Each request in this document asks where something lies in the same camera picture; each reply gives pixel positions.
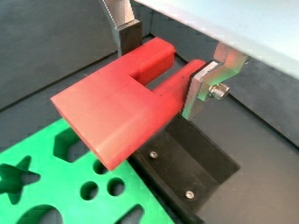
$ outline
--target green foam tray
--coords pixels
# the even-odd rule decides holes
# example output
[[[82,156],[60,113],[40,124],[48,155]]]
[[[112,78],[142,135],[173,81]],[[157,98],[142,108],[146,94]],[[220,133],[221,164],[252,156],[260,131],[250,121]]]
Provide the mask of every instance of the green foam tray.
[[[64,224],[118,223],[134,207],[144,211],[141,224],[173,223],[126,161],[105,173],[92,152],[66,161],[77,141],[60,119],[0,154],[0,223],[37,223],[53,208]],[[40,178],[24,185],[24,173]],[[121,184],[116,195],[113,187]]]

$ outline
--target red block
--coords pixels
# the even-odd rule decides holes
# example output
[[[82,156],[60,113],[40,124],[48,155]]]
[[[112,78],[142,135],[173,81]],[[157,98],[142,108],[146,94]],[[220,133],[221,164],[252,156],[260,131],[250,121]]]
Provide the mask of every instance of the red block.
[[[113,170],[182,107],[192,61],[150,92],[142,85],[173,64],[173,47],[154,38],[50,100],[104,166]]]

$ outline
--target screw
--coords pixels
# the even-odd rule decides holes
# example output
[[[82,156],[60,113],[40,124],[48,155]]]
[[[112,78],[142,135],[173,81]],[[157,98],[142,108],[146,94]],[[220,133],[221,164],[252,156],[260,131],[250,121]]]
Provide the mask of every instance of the screw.
[[[229,93],[229,87],[220,83],[209,87],[209,97],[213,97],[216,100],[221,101]]]
[[[246,56],[246,61],[245,61],[245,64],[249,62],[249,60],[250,60],[250,57],[248,57],[248,56]]]
[[[192,191],[185,192],[185,198],[189,199],[189,200],[193,199],[193,192]]]
[[[149,157],[150,157],[150,158],[157,158],[157,153],[156,153],[154,151],[150,151],[150,153],[149,153]]]

